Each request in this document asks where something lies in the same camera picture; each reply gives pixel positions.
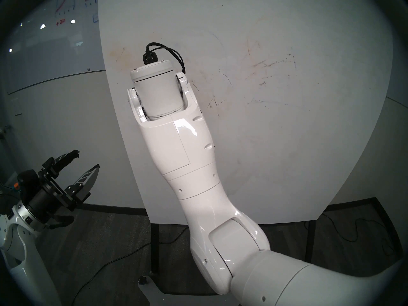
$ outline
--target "black cable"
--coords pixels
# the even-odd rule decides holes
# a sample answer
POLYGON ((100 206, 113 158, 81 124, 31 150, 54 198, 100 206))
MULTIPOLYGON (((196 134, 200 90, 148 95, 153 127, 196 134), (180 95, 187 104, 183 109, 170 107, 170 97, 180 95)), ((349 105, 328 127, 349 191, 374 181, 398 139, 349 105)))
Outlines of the black cable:
MULTIPOLYGON (((359 220, 363 220, 363 221, 365 221, 365 222, 374 222, 374 223, 380 225, 381 227, 383 227, 383 228, 387 231, 387 228, 386 228, 383 224, 379 223, 379 222, 376 221, 376 220, 365 219, 365 218, 357 218, 357 219, 354 221, 354 225, 355 225, 355 229, 356 229, 356 238, 353 239, 353 240, 350 240, 350 239, 347 239, 347 238, 343 237, 343 236, 339 233, 339 231, 337 230, 336 224, 334 223, 333 219, 331 219, 331 218, 330 218, 329 216, 327 216, 326 214, 322 214, 322 215, 325 216, 325 217, 327 217, 328 219, 330 219, 330 221, 332 222, 333 227, 334 227, 334 229, 336 230, 337 234, 338 234, 343 240, 346 240, 346 241, 348 241, 348 242, 356 242, 356 241, 358 240, 357 221, 359 221, 359 220)), ((304 225, 304 227, 306 228, 306 230, 308 230, 308 228, 306 227, 306 222, 304 222, 303 225, 304 225)), ((387 240, 386 238, 382 238, 382 239, 381 239, 381 247, 382 247, 382 249, 383 249, 384 254, 385 254, 387 257, 389 257, 389 256, 391 256, 391 255, 393 255, 393 254, 395 254, 394 248, 393 248, 392 246, 390 246, 390 244, 388 243, 388 240, 387 240), (385 251, 385 249, 384 249, 384 240, 385 240, 387 246, 392 250, 393 253, 388 254, 388 253, 385 251)))
POLYGON ((180 63, 180 65, 181 65, 182 72, 183 72, 184 74, 186 74, 186 68, 184 67, 183 58, 180 56, 180 54, 179 54, 176 50, 174 50, 174 49, 172 49, 172 48, 169 48, 169 47, 167 47, 167 46, 165 46, 165 45, 163 45, 163 44, 160 44, 160 43, 158 43, 158 42, 151 42, 150 44, 148 44, 148 45, 146 46, 146 54, 147 54, 147 55, 150 55, 150 53, 153 52, 154 50, 161 49, 161 48, 166 49, 169 53, 171 53, 171 54, 173 55, 174 58, 177 59, 177 61, 178 61, 178 62, 180 63), (155 49, 153 49, 153 50, 149 50, 149 47, 150 47, 150 46, 159 46, 159 48, 155 48, 155 49))
MULTIPOLYGON (((174 243, 177 239, 179 239, 179 238, 181 237, 181 235, 182 235, 187 229, 188 229, 188 227, 184 228, 184 230, 183 230, 173 241, 170 241, 170 242, 159 242, 159 244, 172 244, 172 243, 174 243)), ((110 265, 110 264, 113 263, 113 262, 116 262, 116 261, 119 261, 119 260, 121 260, 121 259, 127 258, 128 256, 130 256, 130 255, 132 255, 132 254, 138 252, 139 250, 142 250, 144 247, 148 246, 149 244, 151 244, 151 242, 148 242, 147 244, 144 244, 143 246, 141 246, 141 247, 137 248, 136 250, 134 250, 134 251, 128 253, 127 255, 124 255, 123 257, 120 257, 120 258, 117 258, 117 259, 115 259, 115 260, 112 260, 112 261, 110 261, 110 262, 108 262, 108 263, 105 263, 105 264, 94 274, 94 276, 93 276, 88 282, 86 282, 84 285, 81 286, 81 288, 79 289, 79 291, 76 293, 76 295, 75 295, 75 297, 74 297, 74 299, 73 299, 73 301, 72 301, 71 306, 74 305, 74 303, 75 303, 75 298, 78 296, 78 294, 80 293, 80 291, 81 291, 86 285, 88 285, 88 284, 95 278, 95 276, 97 276, 98 273, 99 273, 100 271, 102 271, 102 269, 103 269, 104 267, 110 265)))

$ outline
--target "metal stand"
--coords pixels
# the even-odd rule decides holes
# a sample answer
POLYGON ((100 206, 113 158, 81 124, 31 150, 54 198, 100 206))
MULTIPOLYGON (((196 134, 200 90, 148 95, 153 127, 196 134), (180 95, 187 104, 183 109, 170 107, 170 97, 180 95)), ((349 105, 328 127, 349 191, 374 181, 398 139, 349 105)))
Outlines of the metal stand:
POLYGON ((315 242, 316 221, 309 220, 309 228, 307 232, 305 262, 312 262, 313 244, 315 242))
POLYGON ((151 274, 159 274, 159 224, 151 224, 151 274))

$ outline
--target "gray carpet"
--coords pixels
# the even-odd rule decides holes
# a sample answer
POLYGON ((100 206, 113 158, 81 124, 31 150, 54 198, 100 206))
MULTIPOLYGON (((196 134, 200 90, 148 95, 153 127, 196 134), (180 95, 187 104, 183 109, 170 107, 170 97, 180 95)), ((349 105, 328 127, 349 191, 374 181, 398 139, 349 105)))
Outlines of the gray carpet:
MULTIPOLYGON (((355 219, 381 222, 371 205, 326 212, 341 235, 355 238, 355 219)), ((71 305, 78 289, 113 259, 150 242, 146 216, 108 214, 76 210, 75 222, 66 228, 46 230, 37 247, 63 305, 71 305)), ((160 241, 169 242, 185 226, 160 225, 160 241)), ((262 226, 271 250, 304 259, 307 230, 303 222, 262 226)), ((377 274, 396 261, 392 249, 383 244, 387 232, 376 223, 358 222, 359 239, 350 243, 339 237, 331 221, 320 216, 316 224, 312 263, 348 275, 377 274)), ((150 246, 108 265, 78 295, 75 305, 149 305, 138 289, 141 275, 150 271, 150 246)), ((211 294, 213 291, 199 273, 189 250, 189 231, 173 244, 160 245, 160 274, 154 277, 164 293, 211 294)))

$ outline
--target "cable connector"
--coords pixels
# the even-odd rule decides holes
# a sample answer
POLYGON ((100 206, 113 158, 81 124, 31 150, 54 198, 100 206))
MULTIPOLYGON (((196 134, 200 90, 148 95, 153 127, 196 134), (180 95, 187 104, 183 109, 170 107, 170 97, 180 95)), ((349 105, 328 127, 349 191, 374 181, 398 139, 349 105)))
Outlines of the cable connector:
POLYGON ((149 54, 145 53, 143 55, 144 64, 149 64, 159 61, 155 52, 151 51, 149 54))

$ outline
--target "black cable on floor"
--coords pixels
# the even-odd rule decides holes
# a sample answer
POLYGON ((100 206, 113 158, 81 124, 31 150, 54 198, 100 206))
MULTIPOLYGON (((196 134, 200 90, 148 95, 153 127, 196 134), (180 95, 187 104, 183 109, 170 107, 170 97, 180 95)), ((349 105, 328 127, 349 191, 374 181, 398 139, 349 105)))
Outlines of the black cable on floor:
MULTIPOLYGON (((325 216, 325 217, 327 217, 328 219, 330 219, 330 221, 332 222, 333 227, 334 227, 334 229, 336 230, 337 234, 338 234, 343 240, 346 240, 346 241, 348 241, 348 242, 356 242, 356 241, 358 240, 357 221, 359 221, 359 220, 363 220, 363 221, 365 221, 365 222, 374 222, 374 223, 380 225, 382 228, 384 228, 384 229, 387 231, 387 228, 386 228, 383 224, 379 223, 379 222, 376 221, 376 220, 365 219, 365 218, 357 218, 357 219, 354 221, 355 228, 356 228, 356 239, 350 240, 350 239, 347 239, 347 238, 343 237, 343 236, 339 233, 339 231, 337 230, 336 224, 334 223, 333 219, 331 219, 331 218, 330 218, 329 216, 327 216, 326 214, 322 214, 322 215, 325 216)), ((304 222, 303 225, 304 225, 304 227, 306 228, 306 230, 308 230, 308 228, 306 227, 306 222, 304 222)), ((387 240, 386 238, 382 238, 382 239, 381 239, 381 247, 382 247, 382 249, 383 249, 384 254, 385 254, 387 257, 392 256, 393 254, 395 254, 394 248, 393 248, 392 246, 390 246, 390 244, 388 243, 388 240, 387 240), (391 253, 391 254, 388 254, 388 253, 385 251, 385 249, 384 249, 384 240, 385 240, 385 242, 386 242, 386 245, 392 250, 392 253, 391 253)))
MULTIPOLYGON (((159 244, 172 244, 172 243, 176 242, 177 239, 179 239, 179 238, 181 237, 181 235, 182 235, 187 229, 188 229, 188 227, 186 227, 182 232, 180 232, 180 234, 179 234, 174 240, 172 240, 172 241, 170 241, 170 242, 159 242, 159 244)), ((72 301, 71 306, 74 305, 74 303, 75 303, 75 298, 78 296, 78 294, 80 293, 80 291, 81 291, 86 285, 88 285, 88 284, 95 278, 95 276, 97 276, 98 273, 99 273, 100 271, 102 271, 102 269, 103 269, 104 267, 110 265, 110 264, 113 263, 113 262, 116 262, 116 261, 119 261, 119 260, 121 260, 121 259, 127 258, 128 256, 131 256, 132 254, 138 252, 139 250, 142 250, 144 247, 148 246, 149 244, 151 244, 151 242, 148 242, 147 244, 144 244, 143 246, 141 246, 141 247, 137 248, 136 250, 134 250, 134 251, 128 253, 127 255, 124 255, 123 257, 120 257, 120 258, 117 258, 117 259, 115 259, 115 260, 112 260, 112 261, 110 261, 110 262, 108 262, 108 263, 105 263, 105 264, 94 274, 94 276, 93 276, 88 282, 86 282, 84 285, 81 286, 81 288, 79 289, 79 291, 76 293, 76 295, 75 295, 75 297, 74 297, 74 299, 73 299, 73 301, 72 301)))

